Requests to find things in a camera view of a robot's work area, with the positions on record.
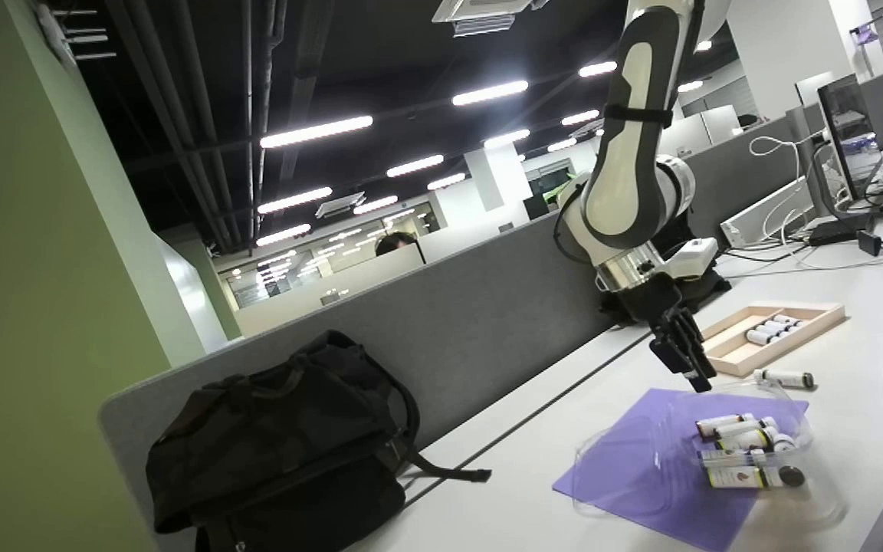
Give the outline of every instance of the black ceiling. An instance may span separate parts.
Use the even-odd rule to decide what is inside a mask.
[[[84,65],[152,231],[195,223],[217,251],[313,221],[315,205],[254,205],[315,184],[334,192],[420,196],[485,135],[528,127],[520,151],[565,139],[561,116],[600,109],[606,77],[577,79],[616,39],[625,0],[549,0],[516,29],[455,39],[437,0],[55,0],[99,6],[119,59]],[[735,59],[729,35],[687,77]],[[455,110],[449,95],[524,77],[528,95]],[[262,129],[372,114],[373,129],[262,152]],[[394,162],[445,167],[389,181]]]

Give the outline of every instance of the purple mat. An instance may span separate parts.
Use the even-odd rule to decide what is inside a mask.
[[[698,467],[698,416],[774,416],[793,434],[806,403],[650,391],[600,437],[554,491],[698,548],[727,548],[756,491],[712,491]]]

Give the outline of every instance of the white robotic arm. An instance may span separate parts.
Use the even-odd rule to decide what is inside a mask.
[[[682,59],[724,24],[727,6],[729,0],[627,0],[599,167],[581,196],[565,208],[600,289],[653,329],[653,352],[698,392],[712,391],[714,368],[675,283],[698,278],[718,242],[692,239],[663,259],[650,239],[692,203],[692,172],[681,159],[656,159],[658,135],[672,123]]]

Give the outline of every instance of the ceiling light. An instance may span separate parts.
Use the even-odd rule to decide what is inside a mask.
[[[508,144],[528,141],[528,139],[529,139],[529,129],[516,129],[516,132],[487,139],[485,148],[495,151],[495,148],[508,148]]]
[[[256,249],[274,244],[274,242],[295,239],[295,236],[309,233],[309,231],[313,231],[309,223],[297,223],[297,228],[289,228],[289,231],[283,231],[283,233],[259,236],[259,239],[256,239]]]
[[[599,65],[578,68],[577,75],[578,75],[581,79],[593,79],[593,77],[600,77],[600,75],[614,75],[616,68],[618,68],[616,63],[599,63]]]
[[[380,201],[373,201],[373,203],[364,203],[364,205],[353,208],[353,215],[367,215],[367,212],[394,205],[394,203],[399,203],[399,196],[380,196]]]
[[[508,97],[508,95],[520,95],[528,88],[529,88],[528,79],[512,79],[512,82],[499,82],[499,85],[487,85],[487,88],[459,93],[449,97],[449,105],[467,109],[467,105],[495,101],[495,97]]]
[[[578,127],[578,123],[593,123],[593,120],[599,120],[599,110],[571,114],[561,120],[561,127]]]
[[[687,95],[687,93],[698,93],[704,82],[702,79],[689,79],[689,82],[681,82],[681,95]]]
[[[285,212],[285,208],[295,208],[295,205],[320,203],[326,196],[332,196],[332,186],[303,190],[303,192],[283,196],[283,201],[256,205],[256,215]]]
[[[332,236],[329,242],[346,242],[346,239],[353,239],[353,236],[360,236],[360,233],[363,233],[363,231],[353,228],[353,231],[346,231],[346,233]]]
[[[431,167],[440,167],[440,162],[445,162],[445,156],[437,156],[437,152],[434,156],[424,156],[424,159],[385,170],[385,179],[402,179],[402,176],[424,172],[424,170],[431,170]]]
[[[322,123],[322,127],[303,127],[303,129],[291,129],[291,132],[262,135],[259,148],[274,151],[274,148],[320,141],[320,139],[329,139],[329,135],[346,135],[346,132],[360,132],[360,129],[372,129],[372,127],[373,127],[373,116],[350,116],[350,120],[338,120],[338,123]]]
[[[428,190],[440,190],[440,186],[449,186],[449,184],[459,184],[459,181],[467,181],[467,172],[428,181]]]
[[[577,139],[554,141],[554,144],[547,148],[547,152],[568,151],[568,148],[574,148],[574,144],[577,144]]]

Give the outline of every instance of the wooden board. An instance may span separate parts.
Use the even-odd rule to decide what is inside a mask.
[[[764,346],[748,345],[746,330],[768,317],[800,318],[800,329]],[[748,378],[751,370],[797,350],[800,345],[815,341],[820,330],[839,326],[843,318],[847,318],[843,308],[754,305],[714,323],[712,329],[702,330],[702,339],[714,370]]]

